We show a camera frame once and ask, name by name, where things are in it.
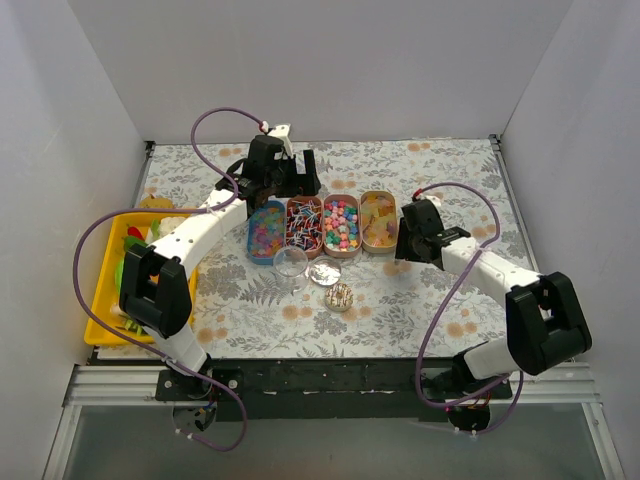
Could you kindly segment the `beige gummy candy tray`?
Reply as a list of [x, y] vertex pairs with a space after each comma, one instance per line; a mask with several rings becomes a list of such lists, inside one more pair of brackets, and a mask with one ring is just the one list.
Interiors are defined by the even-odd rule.
[[388, 191], [370, 190], [360, 197], [362, 248], [373, 254], [392, 253], [398, 240], [396, 201]]

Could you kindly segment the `blue candy tray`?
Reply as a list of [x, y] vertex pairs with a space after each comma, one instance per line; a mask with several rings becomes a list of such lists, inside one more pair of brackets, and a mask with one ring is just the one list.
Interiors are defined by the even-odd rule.
[[277, 200], [269, 200], [249, 218], [247, 254], [257, 265], [272, 265], [275, 254], [285, 244], [286, 210]]

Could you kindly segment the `clear glass jar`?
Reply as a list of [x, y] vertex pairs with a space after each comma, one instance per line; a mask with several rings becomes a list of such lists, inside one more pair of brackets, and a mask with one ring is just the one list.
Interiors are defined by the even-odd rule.
[[309, 259], [306, 252], [296, 246], [286, 246], [274, 256], [273, 267], [281, 288], [295, 294], [308, 284]]

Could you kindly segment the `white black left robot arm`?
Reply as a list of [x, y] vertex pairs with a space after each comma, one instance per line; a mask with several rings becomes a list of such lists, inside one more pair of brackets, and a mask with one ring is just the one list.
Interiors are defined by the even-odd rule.
[[124, 257], [119, 307], [151, 335], [160, 355], [180, 372], [178, 387], [193, 400], [213, 386], [203, 369], [208, 355], [188, 325], [193, 301], [189, 280], [210, 250], [270, 197], [315, 195], [321, 182], [314, 152], [302, 152], [304, 170], [286, 141], [259, 134], [247, 157], [223, 173], [203, 205], [169, 234], [148, 246], [135, 244]]

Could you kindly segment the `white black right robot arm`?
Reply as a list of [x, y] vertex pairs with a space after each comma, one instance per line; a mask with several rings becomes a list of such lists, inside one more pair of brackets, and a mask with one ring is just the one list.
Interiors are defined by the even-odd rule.
[[592, 347], [568, 276], [521, 268], [482, 248], [466, 230], [445, 228], [438, 208], [428, 199], [403, 206], [395, 257], [453, 274], [505, 312], [505, 337], [456, 354], [448, 370], [423, 380], [426, 388], [471, 398], [505, 374], [537, 375]]

